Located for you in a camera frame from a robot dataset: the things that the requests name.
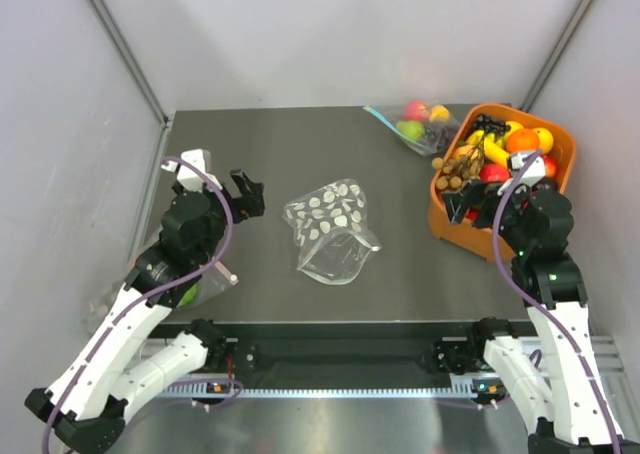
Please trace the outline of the fake red yellow apple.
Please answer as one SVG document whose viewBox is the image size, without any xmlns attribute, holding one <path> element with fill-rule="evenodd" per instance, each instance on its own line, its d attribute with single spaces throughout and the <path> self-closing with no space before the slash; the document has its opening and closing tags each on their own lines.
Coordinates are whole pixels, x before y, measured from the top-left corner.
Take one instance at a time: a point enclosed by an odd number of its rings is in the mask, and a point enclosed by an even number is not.
<svg viewBox="0 0 640 454">
<path fill-rule="evenodd" d="M 549 156 L 544 156 L 543 162 L 545 166 L 545 176 L 549 178 L 555 178 L 558 170 L 556 161 Z"/>
</svg>

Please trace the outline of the fake red apple in bag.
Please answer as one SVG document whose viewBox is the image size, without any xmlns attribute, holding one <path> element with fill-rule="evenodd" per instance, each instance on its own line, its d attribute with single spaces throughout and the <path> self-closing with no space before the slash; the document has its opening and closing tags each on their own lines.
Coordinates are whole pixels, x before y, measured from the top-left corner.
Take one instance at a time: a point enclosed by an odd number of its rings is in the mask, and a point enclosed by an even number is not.
<svg viewBox="0 0 640 454">
<path fill-rule="evenodd" d="M 405 121 L 427 122 L 431 117 L 430 106 L 423 101 L 410 101 L 403 110 L 402 117 Z"/>
</svg>

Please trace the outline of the fake small banana bunch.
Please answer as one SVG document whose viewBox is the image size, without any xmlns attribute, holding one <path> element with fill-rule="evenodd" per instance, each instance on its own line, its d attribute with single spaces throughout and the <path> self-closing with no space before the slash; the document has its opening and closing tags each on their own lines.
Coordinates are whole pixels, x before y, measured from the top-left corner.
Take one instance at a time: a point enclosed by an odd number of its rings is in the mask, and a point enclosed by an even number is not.
<svg viewBox="0 0 640 454">
<path fill-rule="evenodd" d="M 466 139 L 466 143 L 472 146 L 482 146 L 486 136 L 487 136 L 487 133 L 484 130 L 482 129 L 475 130 Z"/>
</svg>

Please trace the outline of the fake yellow orange right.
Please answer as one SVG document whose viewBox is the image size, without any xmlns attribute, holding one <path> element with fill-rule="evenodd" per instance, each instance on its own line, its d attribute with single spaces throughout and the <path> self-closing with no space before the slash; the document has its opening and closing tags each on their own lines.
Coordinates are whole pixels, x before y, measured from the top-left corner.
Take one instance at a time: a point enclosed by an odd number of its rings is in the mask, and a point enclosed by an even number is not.
<svg viewBox="0 0 640 454">
<path fill-rule="evenodd" d="M 533 129 L 539 140 L 539 149 L 543 155 L 548 155 L 554 146 L 554 137 L 551 131 L 544 127 L 536 127 Z"/>
</svg>

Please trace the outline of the fake yellow banana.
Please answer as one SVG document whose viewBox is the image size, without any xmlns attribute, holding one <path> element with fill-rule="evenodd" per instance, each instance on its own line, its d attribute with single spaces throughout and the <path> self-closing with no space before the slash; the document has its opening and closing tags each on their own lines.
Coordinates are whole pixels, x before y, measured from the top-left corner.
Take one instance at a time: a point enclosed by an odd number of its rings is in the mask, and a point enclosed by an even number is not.
<svg viewBox="0 0 640 454">
<path fill-rule="evenodd" d="M 509 160 L 510 154 L 505 149 L 498 146 L 494 141 L 492 141 L 488 137 L 485 137 L 482 140 L 481 146 L 482 146 L 484 156 L 489 161 L 503 168 L 508 167 L 508 160 Z"/>
</svg>

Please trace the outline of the blue zip clear bag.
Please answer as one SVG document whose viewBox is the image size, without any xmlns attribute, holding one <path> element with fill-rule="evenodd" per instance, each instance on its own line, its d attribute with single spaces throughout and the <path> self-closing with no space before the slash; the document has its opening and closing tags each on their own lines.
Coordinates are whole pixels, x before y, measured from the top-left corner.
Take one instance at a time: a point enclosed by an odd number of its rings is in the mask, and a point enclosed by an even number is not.
<svg viewBox="0 0 640 454">
<path fill-rule="evenodd" d="M 363 110 L 422 156 L 445 151 L 460 127 L 453 112 L 439 102 L 410 100 L 393 105 L 365 105 Z"/>
</svg>

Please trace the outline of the fake black grape bunch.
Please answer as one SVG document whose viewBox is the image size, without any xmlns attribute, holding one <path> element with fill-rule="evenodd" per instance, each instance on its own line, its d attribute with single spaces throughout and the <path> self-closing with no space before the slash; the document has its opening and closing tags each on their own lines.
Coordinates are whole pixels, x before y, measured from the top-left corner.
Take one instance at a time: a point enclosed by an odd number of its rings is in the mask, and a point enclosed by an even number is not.
<svg viewBox="0 0 640 454">
<path fill-rule="evenodd" d="M 507 123 L 488 114 L 480 114 L 472 123 L 472 131 L 482 130 L 485 134 L 494 133 L 504 135 L 510 130 Z"/>
</svg>

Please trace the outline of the orange plastic bin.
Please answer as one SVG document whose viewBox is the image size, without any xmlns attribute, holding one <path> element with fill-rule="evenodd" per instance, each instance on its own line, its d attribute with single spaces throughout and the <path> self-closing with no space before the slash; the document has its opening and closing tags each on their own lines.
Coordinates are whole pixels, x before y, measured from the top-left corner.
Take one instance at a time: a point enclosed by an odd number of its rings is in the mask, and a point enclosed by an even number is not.
<svg viewBox="0 0 640 454">
<path fill-rule="evenodd" d="M 473 107 L 460 127 L 457 129 L 452 144 L 445 151 L 444 159 L 449 160 L 458 147 L 472 133 L 472 124 L 480 114 L 488 114 L 505 121 L 517 121 L 526 128 L 543 127 L 548 129 L 554 137 L 554 145 L 548 157 L 557 164 L 557 172 L 554 176 L 558 191 L 565 193 L 571 171 L 576 159 L 577 147 L 572 134 L 564 127 L 549 120 L 537 117 L 533 114 L 517 110 L 507 105 L 498 103 L 484 103 Z M 440 239 L 451 242 L 471 253 L 474 253 L 488 262 L 494 262 L 495 256 L 492 248 L 492 232 L 487 229 L 476 229 L 470 219 L 464 218 L 460 224 L 449 223 L 446 208 L 441 200 L 441 191 L 437 188 L 438 180 L 442 177 L 437 170 L 430 184 L 431 202 L 428 208 L 428 225 L 432 233 Z"/>
</svg>

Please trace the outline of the fake green apple pink bag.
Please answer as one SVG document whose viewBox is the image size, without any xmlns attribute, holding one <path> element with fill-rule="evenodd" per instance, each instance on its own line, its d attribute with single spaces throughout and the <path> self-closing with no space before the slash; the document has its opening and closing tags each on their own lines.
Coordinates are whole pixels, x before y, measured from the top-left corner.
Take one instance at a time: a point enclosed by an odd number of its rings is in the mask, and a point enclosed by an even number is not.
<svg viewBox="0 0 640 454">
<path fill-rule="evenodd" d="M 182 299 L 178 304 L 178 308 L 185 308 L 193 304 L 198 298 L 199 291 L 200 291 L 200 286 L 199 286 L 199 283 L 196 282 L 185 292 L 184 296 L 182 297 Z"/>
</svg>

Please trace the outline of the fake yellow lemon left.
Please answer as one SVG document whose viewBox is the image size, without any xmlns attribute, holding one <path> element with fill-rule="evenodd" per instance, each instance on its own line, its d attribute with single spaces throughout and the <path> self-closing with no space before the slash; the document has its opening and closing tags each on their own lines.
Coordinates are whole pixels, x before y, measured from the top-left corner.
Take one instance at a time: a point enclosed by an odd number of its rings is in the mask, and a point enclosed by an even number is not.
<svg viewBox="0 0 640 454">
<path fill-rule="evenodd" d="M 523 128 L 524 128 L 524 126 L 521 123 L 517 122 L 517 121 L 507 121 L 506 122 L 505 133 L 506 134 L 512 134 L 515 131 L 518 131 L 518 130 L 523 129 Z"/>
</svg>

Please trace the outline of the polka dot zip bag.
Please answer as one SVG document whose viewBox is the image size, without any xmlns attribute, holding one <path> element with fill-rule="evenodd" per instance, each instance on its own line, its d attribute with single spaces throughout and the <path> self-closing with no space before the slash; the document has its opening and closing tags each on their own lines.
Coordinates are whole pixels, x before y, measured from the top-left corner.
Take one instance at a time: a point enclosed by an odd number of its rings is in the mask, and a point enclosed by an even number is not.
<svg viewBox="0 0 640 454">
<path fill-rule="evenodd" d="M 293 231 L 297 270 L 328 286 L 353 282 L 367 259 L 381 250 L 368 227 L 360 183 L 344 178 L 289 201 L 282 218 Z"/>
</svg>

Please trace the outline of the fake brown grape bunch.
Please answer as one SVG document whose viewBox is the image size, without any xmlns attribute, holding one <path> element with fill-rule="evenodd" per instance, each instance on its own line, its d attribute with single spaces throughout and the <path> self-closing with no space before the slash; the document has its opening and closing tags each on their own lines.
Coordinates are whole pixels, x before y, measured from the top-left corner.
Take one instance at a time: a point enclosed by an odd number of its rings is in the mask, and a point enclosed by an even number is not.
<svg viewBox="0 0 640 454">
<path fill-rule="evenodd" d="M 484 166 L 484 153 L 482 148 L 475 146 L 475 150 L 468 156 L 454 159 L 436 157 L 431 165 L 437 171 L 435 188 L 437 191 L 455 191 L 473 179 L 478 179 L 480 170 Z"/>
</svg>

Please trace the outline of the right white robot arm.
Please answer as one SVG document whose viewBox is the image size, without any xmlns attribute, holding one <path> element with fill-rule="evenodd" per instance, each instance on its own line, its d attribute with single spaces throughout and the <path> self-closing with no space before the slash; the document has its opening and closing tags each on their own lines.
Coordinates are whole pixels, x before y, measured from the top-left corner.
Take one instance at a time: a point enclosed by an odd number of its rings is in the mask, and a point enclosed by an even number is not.
<svg viewBox="0 0 640 454">
<path fill-rule="evenodd" d="M 589 331 L 586 287 L 567 252 L 574 227 L 571 202 L 553 189 L 512 181 L 471 181 L 441 195 L 450 223 L 471 209 L 476 228 L 489 228 L 493 244 L 515 256 L 501 270 L 523 299 L 546 370 L 522 350 L 513 325 L 484 318 L 469 332 L 466 354 L 481 370 L 496 372 L 528 434 L 531 453 L 636 453 L 605 399 Z"/>
</svg>

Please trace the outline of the fake peach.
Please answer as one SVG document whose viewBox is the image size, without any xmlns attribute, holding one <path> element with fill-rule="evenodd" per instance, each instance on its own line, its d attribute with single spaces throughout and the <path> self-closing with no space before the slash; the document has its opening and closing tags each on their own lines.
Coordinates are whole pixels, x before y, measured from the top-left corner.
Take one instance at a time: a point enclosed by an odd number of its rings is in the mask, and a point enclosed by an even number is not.
<svg viewBox="0 0 640 454">
<path fill-rule="evenodd" d="M 470 153 L 472 153 L 475 150 L 475 146 L 474 145 L 470 145 L 470 144 L 465 144 L 462 145 L 460 147 L 458 147 L 452 154 L 452 157 L 454 159 L 459 159 L 462 156 L 468 156 Z"/>
</svg>

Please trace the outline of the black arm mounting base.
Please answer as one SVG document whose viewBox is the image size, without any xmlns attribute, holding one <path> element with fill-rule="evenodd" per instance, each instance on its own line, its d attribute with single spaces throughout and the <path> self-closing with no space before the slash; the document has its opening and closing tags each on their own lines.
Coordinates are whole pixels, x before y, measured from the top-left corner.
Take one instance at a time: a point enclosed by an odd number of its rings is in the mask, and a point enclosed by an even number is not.
<svg viewBox="0 0 640 454">
<path fill-rule="evenodd" d="M 443 387 L 475 369 L 464 348 L 469 321 L 218 323 L 232 373 L 249 388 Z"/>
</svg>

